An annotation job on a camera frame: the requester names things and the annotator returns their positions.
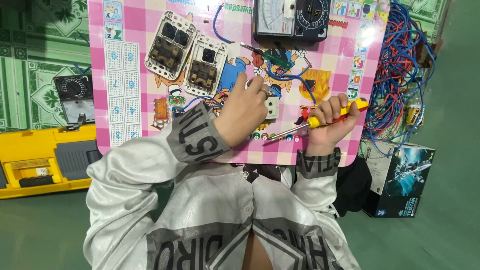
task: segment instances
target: pink board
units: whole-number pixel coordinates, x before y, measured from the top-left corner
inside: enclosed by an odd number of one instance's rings
[[[310,48],[297,47],[284,41],[280,41],[280,46],[293,63],[290,69],[292,74],[299,74],[302,68],[311,64],[303,78],[315,82],[313,93],[317,103],[340,93],[347,93],[352,98],[369,99],[388,18],[389,1],[332,2],[325,41]],[[100,152],[105,154],[131,138],[161,132],[158,127],[162,124],[158,125],[156,121],[157,127],[154,126],[154,100],[167,98],[169,90],[180,88],[181,96],[185,97],[187,103],[195,97],[183,91],[183,82],[167,81],[155,76],[146,69],[144,59],[165,10],[187,17],[201,33],[215,37],[212,22],[220,3],[223,2],[88,1],[96,136]],[[370,8],[364,9],[365,5],[370,5]],[[295,164],[297,149],[305,149],[308,143],[305,131],[273,143],[264,141],[264,134],[270,136],[297,126],[295,123],[302,117],[302,112],[308,113],[315,104],[308,92],[302,90],[299,80],[285,84],[269,79],[265,70],[262,70],[262,63],[254,59],[250,50],[240,46],[241,41],[261,49],[274,46],[272,42],[259,45],[252,39],[251,7],[251,0],[227,2],[218,16],[216,27],[219,34],[236,42],[228,48],[229,63],[226,65],[229,72],[224,72],[220,78],[224,82],[222,90],[228,94],[230,81],[238,72],[245,71],[252,77],[256,71],[265,78],[266,84],[281,88],[280,115],[275,122],[260,126],[251,138],[216,161]],[[337,145],[342,151],[341,166],[349,165],[355,159],[364,114],[354,130]]]

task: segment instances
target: bottle label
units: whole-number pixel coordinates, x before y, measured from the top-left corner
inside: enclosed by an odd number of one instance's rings
[[[413,108],[413,106],[409,106],[407,108],[407,125],[415,125],[418,117],[420,116],[420,113],[421,106],[418,106],[418,108]],[[420,122],[417,124],[417,126],[420,125],[423,125],[423,115],[421,116]]]

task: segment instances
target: tristan box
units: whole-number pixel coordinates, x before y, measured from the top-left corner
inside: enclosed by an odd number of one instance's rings
[[[376,142],[376,145],[385,154],[398,149],[396,143]],[[370,142],[365,159],[372,174],[372,186],[362,210],[376,218],[413,218],[434,154],[434,149],[406,143],[393,156],[385,156]]]

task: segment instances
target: screwdriver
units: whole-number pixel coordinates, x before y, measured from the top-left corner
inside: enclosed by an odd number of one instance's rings
[[[352,102],[355,102],[357,104],[357,107],[359,108],[359,111],[364,111],[364,110],[367,110],[368,109],[368,102],[366,99],[364,98],[357,98],[355,100],[352,100],[352,101],[349,101],[348,102],[348,105],[345,107],[345,108],[342,108],[340,110],[340,117],[338,117],[337,119],[333,119],[333,121],[330,123],[330,124],[333,124],[335,122],[338,122],[340,120],[343,120],[345,119],[347,116],[348,116],[348,111],[350,110],[350,105],[352,104]],[[306,124],[303,124],[301,126],[298,126],[296,128],[292,128],[290,130],[287,130],[285,132],[282,132],[280,134],[277,134],[275,136],[272,136],[270,138],[268,138],[267,140],[270,141],[270,140],[274,140],[276,138],[279,138],[283,135],[286,135],[286,134],[289,134],[289,133],[292,133],[294,131],[297,131],[299,129],[302,129],[304,127],[309,127],[309,128],[316,128],[316,127],[319,127],[321,125],[330,125],[328,123],[322,123],[320,122],[320,120],[316,117],[316,116],[313,116],[313,117],[310,117],[309,119],[307,119],[307,123]]]

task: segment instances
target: electrical socket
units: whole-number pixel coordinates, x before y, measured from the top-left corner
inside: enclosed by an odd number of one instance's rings
[[[277,119],[280,116],[278,110],[278,102],[280,101],[279,97],[269,97],[265,100],[265,106],[268,109],[267,117],[265,119]]]

